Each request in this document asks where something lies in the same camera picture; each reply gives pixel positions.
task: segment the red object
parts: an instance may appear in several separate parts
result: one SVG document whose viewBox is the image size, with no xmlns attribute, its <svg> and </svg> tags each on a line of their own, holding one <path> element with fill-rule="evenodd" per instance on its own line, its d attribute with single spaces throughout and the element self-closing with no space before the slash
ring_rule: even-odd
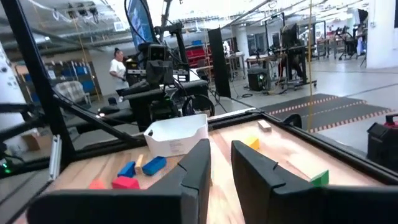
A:
<svg viewBox="0 0 398 224">
<path fill-rule="evenodd" d="M 88 188 L 93 189 L 93 190 L 106 189 L 104 183 L 102 183 L 102 181 L 100 181 L 100 180 L 93 180 Z"/>
<path fill-rule="evenodd" d="M 113 189 L 140 189 L 135 178 L 120 176 L 112 181 Z"/>
<path fill-rule="evenodd" d="M 398 114 L 390 114 L 386 116 L 385 126 L 389 128 L 398 128 L 398 121 L 394 121 L 394 118 L 398 117 Z"/>
</svg>

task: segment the table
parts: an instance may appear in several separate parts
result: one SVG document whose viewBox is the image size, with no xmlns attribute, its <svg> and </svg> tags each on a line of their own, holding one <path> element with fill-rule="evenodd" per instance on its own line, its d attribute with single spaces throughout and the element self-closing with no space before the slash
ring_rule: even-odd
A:
<svg viewBox="0 0 398 224">
<path fill-rule="evenodd" d="M 212 119 L 252 109 L 248 108 L 222 116 L 215 116 Z M 382 185 L 380 182 L 353 169 L 351 166 L 335 159 L 304 140 L 273 124 L 271 126 L 272 132 L 264 133 L 258 128 L 257 121 L 251 121 L 209 133 L 213 185 L 210 188 L 208 223 L 244 223 L 234 186 L 230 153 L 231 141 L 243 141 L 249 134 L 255 134 L 259 137 L 261 141 L 259 152 L 261 154 L 279 162 L 280 166 L 305 180 L 309 180 L 328 169 L 330 171 L 330 184 L 332 185 Z M 86 189 L 95 178 L 101 179 L 106 183 L 107 187 L 110 187 L 111 181 L 116 178 L 116 174 L 125 163 L 136 160 L 139 154 L 146 154 L 148 159 L 151 158 L 148 148 L 140 147 L 74 162 L 61 173 L 59 178 L 48 187 L 47 191 Z M 165 170 L 172 169 L 181 158 L 181 156 L 167 158 Z M 152 177 L 143 175 L 135 177 L 139 180 L 141 188 L 146 189 L 165 174 L 165 172 L 158 172 Z M 22 215 L 16 223 L 26 223 L 25 216 Z"/>
</svg>

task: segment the white plastic container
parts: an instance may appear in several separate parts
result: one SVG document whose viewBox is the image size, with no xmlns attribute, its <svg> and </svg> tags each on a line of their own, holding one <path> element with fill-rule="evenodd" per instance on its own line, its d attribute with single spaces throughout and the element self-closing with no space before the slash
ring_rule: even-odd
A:
<svg viewBox="0 0 398 224">
<path fill-rule="evenodd" d="M 153 122 L 144 132 L 153 156 L 179 156 L 187 154 L 201 139 L 208 138 L 206 114 Z"/>
</svg>

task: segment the yellow block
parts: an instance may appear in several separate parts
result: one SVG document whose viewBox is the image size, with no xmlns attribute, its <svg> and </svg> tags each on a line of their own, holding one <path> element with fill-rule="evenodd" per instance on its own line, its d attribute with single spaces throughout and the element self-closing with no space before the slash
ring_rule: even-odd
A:
<svg viewBox="0 0 398 224">
<path fill-rule="evenodd" d="M 250 136 L 244 142 L 247 146 L 254 150 L 258 150 L 260 148 L 260 142 L 259 139 L 255 136 Z"/>
</svg>

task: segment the banner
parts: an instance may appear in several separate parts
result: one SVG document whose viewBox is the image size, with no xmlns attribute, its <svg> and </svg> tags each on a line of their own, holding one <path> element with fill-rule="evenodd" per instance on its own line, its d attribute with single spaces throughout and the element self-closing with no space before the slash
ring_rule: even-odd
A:
<svg viewBox="0 0 398 224">
<path fill-rule="evenodd" d="M 143 5 L 140 0 L 130 0 L 127 7 L 128 18 L 131 21 L 133 29 L 131 29 L 132 41 L 138 47 L 139 44 L 146 42 L 155 42 L 154 31 L 150 15 L 147 14 L 148 5 Z"/>
</svg>

